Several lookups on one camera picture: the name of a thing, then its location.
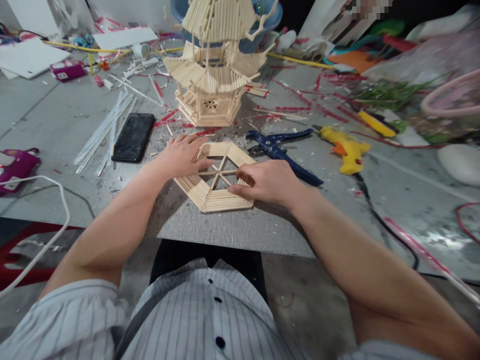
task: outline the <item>hexagonal frame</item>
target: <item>hexagonal frame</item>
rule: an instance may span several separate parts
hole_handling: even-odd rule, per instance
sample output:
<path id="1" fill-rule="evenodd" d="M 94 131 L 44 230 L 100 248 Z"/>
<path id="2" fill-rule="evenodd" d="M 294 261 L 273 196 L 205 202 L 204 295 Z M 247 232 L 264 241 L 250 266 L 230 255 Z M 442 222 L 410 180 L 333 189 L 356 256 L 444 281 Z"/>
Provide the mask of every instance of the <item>hexagonal frame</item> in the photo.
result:
<path id="1" fill-rule="evenodd" d="M 176 177 L 173 179 L 178 186 L 187 194 L 190 200 L 202 213 L 211 213 L 225 210 L 250 209 L 254 200 L 240 195 L 229 193 L 228 190 L 214 190 L 219 178 L 222 178 L 227 185 L 231 185 L 224 177 L 232 173 L 232 170 L 222 170 L 227 159 L 230 159 L 237 167 L 244 164 L 255 164 L 256 161 L 243 152 L 233 142 L 214 142 L 204 144 L 198 151 L 195 159 L 198 161 L 207 157 L 223 157 L 220 166 L 212 165 L 214 171 L 198 172 L 196 174 Z M 200 176 L 215 175 L 213 184 L 209 186 Z M 251 186 L 252 179 L 241 177 L 237 182 L 239 185 Z"/>

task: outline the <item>red chair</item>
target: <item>red chair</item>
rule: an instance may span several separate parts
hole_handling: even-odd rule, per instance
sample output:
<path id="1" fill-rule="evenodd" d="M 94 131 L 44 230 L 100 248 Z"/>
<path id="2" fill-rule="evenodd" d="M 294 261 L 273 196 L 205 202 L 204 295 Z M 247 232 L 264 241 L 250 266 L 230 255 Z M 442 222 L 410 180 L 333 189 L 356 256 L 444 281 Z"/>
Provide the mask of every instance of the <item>red chair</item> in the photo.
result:
<path id="1" fill-rule="evenodd" d="M 11 269 L 6 264 L 12 264 L 18 261 L 20 254 L 10 253 L 19 242 L 26 238 L 43 233 L 57 232 L 62 228 L 61 225 L 49 224 L 45 222 L 33 222 L 26 229 L 22 230 L 12 240 L 0 247 L 0 291 L 9 286 L 23 271 L 23 269 Z M 68 226 L 66 230 L 81 229 L 80 227 Z M 48 281 L 54 273 L 54 268 L 33 268 L 17 285 L 25 286 Z"/>

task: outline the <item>blue pliers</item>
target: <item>blue pliers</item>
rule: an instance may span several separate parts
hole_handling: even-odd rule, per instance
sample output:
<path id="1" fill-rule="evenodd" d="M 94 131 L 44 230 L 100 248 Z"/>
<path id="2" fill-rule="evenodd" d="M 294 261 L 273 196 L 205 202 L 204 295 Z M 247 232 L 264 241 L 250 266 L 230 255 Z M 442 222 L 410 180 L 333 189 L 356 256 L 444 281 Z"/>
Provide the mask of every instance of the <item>blue pliers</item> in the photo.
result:
<path id="1" fill-rule="evenodd" d="M 248 149 L 248 152 L 250 154 L 256 155 L 259 153 L 265 153 L 270 159 L 285 160 L 288 162 L 297 178 L 303 180 L 307 184 L 317 187 L 319 185 L 322 185 L 324 182 L 311 172 L 305 170 L 303 167 L 298 165 L 291 158 L 289 158 L 286 154 L 287 151 L 283 150 L 279 146 L 279 144 L 283 141 L 301 139 L 311 134 L 312 132 L 312 129 L 307 129 L 302 132 L 265 136 L 258 131 L 250 130 L 246 133 L 245 137 L 248 140 L 255 140 L 258 143 L 257 146 Z"/>

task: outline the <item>gray table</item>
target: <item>gray table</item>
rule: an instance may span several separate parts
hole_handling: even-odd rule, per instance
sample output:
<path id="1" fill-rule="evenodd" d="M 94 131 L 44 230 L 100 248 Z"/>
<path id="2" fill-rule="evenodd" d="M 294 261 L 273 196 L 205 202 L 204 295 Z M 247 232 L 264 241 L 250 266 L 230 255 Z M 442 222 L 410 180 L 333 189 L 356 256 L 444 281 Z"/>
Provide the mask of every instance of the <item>gray table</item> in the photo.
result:
<path id="1" fill-rule="evenodd" d="M 119 70 L 117 68 L 113 72 L 120 73 Z M 318 69 L 297 66 L 295 69 L 281 70 L 275 78 L 297 89 L 311 89 L 318 73 Z M 165 82 L 161 77 L 157 80 L 160 85 Z M 133 86 L 156 99 L 147 77 L 133 77 L 131 81 Z M 271 93 L 267 99 L 244 95 L 236 118 L 237 126 L 218 131 L 210 140 L 233 141 L 245 150 L 254 145 L 247 143 L 244 138 L 245 132 L 252 129 L 248 121 L 252 119 L 254 106 L 304 106 L 273 81 L 268 87 Z M 166 102 L 172 107 L 176 107 L 175 88 L 175 83 L 170 81 L 164 91 Z M 115 104 L 117 96 L 118 90 L 98 88 L 90 76 L 69 83 L 57 83 L 48 73 L 30 81 L 21 78 L 10 81 L 3 77 L 0 79 L 0 149 L 40 149 L 42 164 L 36 172 L 65 186 L 72 226 L 87 227 L 140 168 L 140 165 L 118 163 L 115 169 L 106 168 L 97 177 L 94 171 L 106 152 L 106 147 L 102 146 L 82 175 L 75 173 L 74 158 Z M 332 102 L 325 101 L 324 105 L 335 109 Z M 134 111 L 153 113 L 157 119 L 166 115 L 164 109 L 142 98 L 138 99 Z M 283 120 L 265 123 L 256 120 L 255 124 L 265 134 L 275 134 L 292 132 L 294 128 L 302 131 L 311 124 L 332 125 L 334 122 L 313 114 L 309 120 L 298 122 Z M 365 131 L 358 126 L 349 123 L 345 125 L 345 130 Z M 184 128 L 179 122 L 172 126 L 172 130 L 175 135 L 183 131 L 198 131 Z M 143 163 L 151 159 L 150 153 L 161 151 L 169 137 L 165 127 L 156 128 Z M 444 171 L 437 160 L 436 150 L 405 150 L 373 141 L 370 143 L 373 152 L 454 187 L 474 199 L 480 199 L 480 190 L 456 182 Z M 287 148 L 292 158 L 325 181 L 321 191 L 329 201 L 406 261 L 412 261 L 395 240 L 383 235 L 364 199 L 355 196 L 355 181 L 340 174 L 341 160 L 330 153 L 330 144 L 311 136 L 290 143 Z M 393 218 L 460 277 L 480 280 L 480 245 L 464 235 L 456 225 L 453 214 L 453 209 L 465 203 L 464 200 L 369 155 L 364 157 L 362 174 L 379 212 Z M 58 189 L 43 179 L 26 184 L 17 194 L 0 198 L 0 216 L 56 224 L 62 224 L 65 220 Z M 160 193 L 146 234 L 277 254 L 314 256 L 298 224 L 283 208 L 256 202 L 251 210 L 202 214 L 173 182 L 169 182 Z M 422 264 L 420 270 L 432 272 L 426 264 Z"/>

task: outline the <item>popsicle stick model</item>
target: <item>popsicle stick model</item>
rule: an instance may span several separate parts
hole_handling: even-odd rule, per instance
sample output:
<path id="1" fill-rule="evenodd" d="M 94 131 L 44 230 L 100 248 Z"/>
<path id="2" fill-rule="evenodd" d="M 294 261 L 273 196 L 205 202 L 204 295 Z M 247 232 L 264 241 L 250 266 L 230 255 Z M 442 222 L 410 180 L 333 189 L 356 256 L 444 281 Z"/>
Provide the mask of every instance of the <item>popsicle stick model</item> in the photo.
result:
<path id="1" fill-rule="evenodd" d="M 215 190 L 215 186 L 220 179 L 228 186 L 232 185 L 225 175 L 234 174 L 236 170 L 223 170 L 228 159 L 237 167 L 243 164 L 255 164 L 256 161 L 232 142 L 206 143 L 200 148 L 195 159 L 198 161 L 208 157 L 222 157 L 220 166 L 213 165 L 214 171 L 201 171 L 190 176 L 177 177 L 174 181 L 178 186 L 202 213 L 251 208 L 254 205 L 253 199 L 229 193 L 226 189 Z M 201 176 L 213 175 L 215 177 L 210 186 L 201 178 Z M 241 177 L 237 180 L 237 184 L 251 186 L 252 180 L 249 177 Z"/>
<path id="2" fill-rule="evenodd" d="M 185 43 L 180 57 L 164 54 L 163 63 L 177 82 L 178 108 L 196 127 L 226 127 L 233 122 L 246 85 L 260 75 L 258 70 L 274 46 L 262 53 L 244 54 L 239 50 L 240 40 L 252 40 L 263 30 L 277 2 L 268 14 L 258 17 L 258 29 L 250 34 L 257 20 L 251 0 L 189 1 L 182 26 L 192 34 L 192 42 Z"/>

